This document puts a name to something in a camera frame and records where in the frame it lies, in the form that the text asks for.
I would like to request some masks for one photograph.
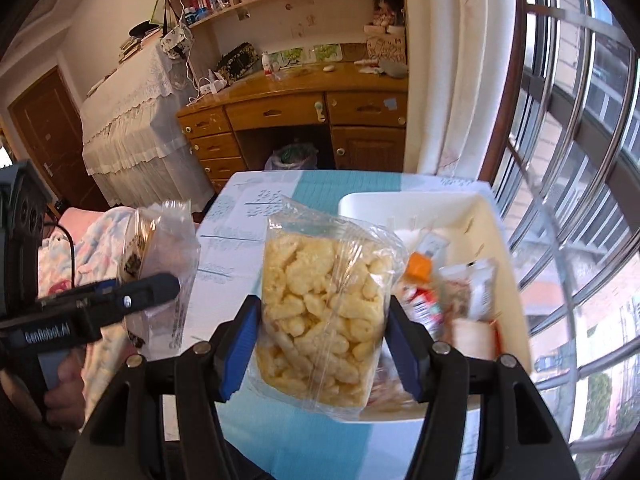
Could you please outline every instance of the metal screw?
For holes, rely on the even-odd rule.
[[[447,355],[451,352],[451,346],[444,341],[436,341],[433,344],[433,351],[436,352],[436,354]]]
[[[500,362],[502,363],[503,366],[506,366],[507,368],[515,368],[516,364],[518,364],[517,359],[511,354],[505,354],[500,356]]]
[[[204,355],[211,350],[211,345],[208,341],[200,341],[193,346],[193,351],[196,355]]]
[[[134,354],[127,358],[127,366],[129,368],[137,368],[143,363],[143,361],[144,358],[142,357],[142,355]]]

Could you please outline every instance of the human hand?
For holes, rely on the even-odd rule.
[[[49,390],[44,396],[48,407],[47,422],[52,426],[67,430],[78,430],[84,424],[84,381],[81,377],[82,367],[76,350],[58,366],[60,384]],[[6,370],[0,370],[0,385],[9,400],[25,417],[33,422],[40,422],[40,410],[27,391]]]

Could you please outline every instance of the yellow puffed snack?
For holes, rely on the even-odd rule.
[[[312,411],[355,418],[367,404],[391,285],[407,258],[382,228],[283,199],[269,217],[255,349],[262,382],[252,383]]]

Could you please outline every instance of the white plastic bin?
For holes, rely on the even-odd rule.
[[[353,193],[343,197],[338,214],[387,227],[396,232],[411,253],[420,230],[431,228],[447,240],[447,265],[494,258],[495,314],[504,352],[513,354],[531,372],[529,331],[513,276],[502,223],[492,204],[479,193],[463,191],[399,191]],[[473,400],[470,406],[477,406]],[[361,421],[412,420],[424,416],[425,407],[412,412],[381,413],[365,408]]]

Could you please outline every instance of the door frame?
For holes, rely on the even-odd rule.
[[[60,67],[58,65],[56,65],[53,68],[50,68],[49,70],[47,70],[44,74],[42,74],[39,78],[37,78],[36,81],[31,83],[29,86],[27,86],[27,88],[25,88],[22,92],[20,92],[20,95],[18,95],[18,97],[15,98],[11,102],[11,104],[8,105],[7,109],[9,110],[9,116],[11,117],[11,120],[14,122],[15,131],[18,132],[18,136],[20,137],[20,140],[22,141],[22,144],[24,145],[25,149],[27,150],[27,153],[29,154],[29,158],[33,162],[33,165],[36,167],[36,171],[38,172],[40,177],[47,183],[47,185],[49,186],[49,189],[52,190],[53,194],[55,195],[54,198],[56,200],[60,200],[61,198],[63,198],[63,194],[60,193],[60,190],[53,183],[53,180],[49,176],[49,173],[47,173],[47,171],[44,170],[44,166],[43,166],[42,162],[36,156],[36,152],[33,149],[33,147],[31,146],[31,143],[27,142],[26,136],[24,135],[24,133],[23,133],[21,127],[20,127],[20,123],[17,121],[17,118],[16,118],[16,116],[14,114],[14,105],[15,105],[15,103],[18,100],[20,100],[27,92],[29,92],[31,89],[33,89],[34,86],[39,84],[41,81],[43,81],[43,79],[49,77],[54,72],[58,74],[58,78],[60,79],[60,81],[62,81],[62,86],[65,88],[66,95],[69,97],[69,101],[71,102],[71,104],[74,107],[74,110],[78,114],[78,118],[80,118],[80,112],[78,110],[78,107],[76,106],[76,102],[74,101],[74,99],[73,99],[73,97],[71,95],[71,92],[69,91],[69,87],[66,84],[65,78],[63,77],[62,72],[60,71]]]

